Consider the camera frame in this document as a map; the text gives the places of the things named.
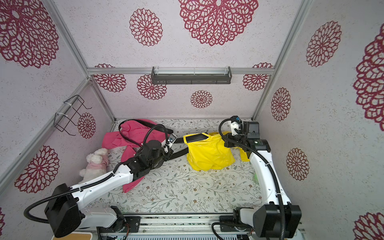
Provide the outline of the pink trousers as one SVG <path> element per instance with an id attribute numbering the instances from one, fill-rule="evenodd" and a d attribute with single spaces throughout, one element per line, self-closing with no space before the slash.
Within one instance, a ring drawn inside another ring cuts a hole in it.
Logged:
<path id="1" fill-rule="evenodd" d="M 150 131 L 145 136 L 143 144 L 146 143 L 145 140 L 147 139 L 147 137 L 149 136 L 149 134 L 151 132 L 152 132 L 152 130 L 150 129 Z M 105 134 L 103 142 L 102 142 L 102 148 L 105 148 L 107 150 L 112 150 L 112 149 L 120 148 L 120 147 L 126 148 L 124 150 L 124 152 L 122 153 L 121 162 L 124 162 L 124 161 L 134 157 L 135 154 L 140 149 L 140 147 L 133 148 L 131 145 L 128 145 L 128 143 L 126 141 L 122 140 L 122 138 L 119 135 L 119 130 L 116 132 L 110 132 L 110 133 Z"/>

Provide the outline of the yellow trousers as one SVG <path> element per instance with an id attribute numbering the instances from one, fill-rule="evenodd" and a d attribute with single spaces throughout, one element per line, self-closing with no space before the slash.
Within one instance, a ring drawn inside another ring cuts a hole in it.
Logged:
<path id="1" fill-rule="evenodd" d="M 186 144 L 189 149 L 187 161 L 195 171 L 222 170 L 235 163 L 230 148 L 218 132 L 209 133 L 209 138 Z"/>

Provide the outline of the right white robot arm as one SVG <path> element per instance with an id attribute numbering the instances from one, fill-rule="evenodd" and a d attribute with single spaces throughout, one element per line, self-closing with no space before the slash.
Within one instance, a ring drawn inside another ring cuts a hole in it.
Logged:
<path id="1" fill-rule="evenodd" d="M 219 124 L 219 134 L 226 148 L 242 149 L 255 170 L 261 189 L 262 206 L 236 208 L 237 228 L 251 228 L 259 238 L 292 239 L 299 226 L 302 211 L 293 205 L 284 191 L 273 163 L 271 147 L 261 139 L 258 122 L 242 121 L 239 117 L 225 119 Z"/>

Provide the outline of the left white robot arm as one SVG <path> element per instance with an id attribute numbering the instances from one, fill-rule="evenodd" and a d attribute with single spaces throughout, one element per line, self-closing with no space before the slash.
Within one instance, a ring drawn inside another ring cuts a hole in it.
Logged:
<path id="1" fill-rule="evenodd" d="M 162 166 L 172 154 L 174 138 L 160 143 L 151 140 L 137 154 L 93 180 L 68 187 L 62 184 L 54 190 L 45 214 L 56 238 L 81 229 L 104 228 L 114 232 L 126 227 L 126 219 L 116 206 L 88 208 L 88 204 L 123 185 L 133 183 L 151 170 Z"/>

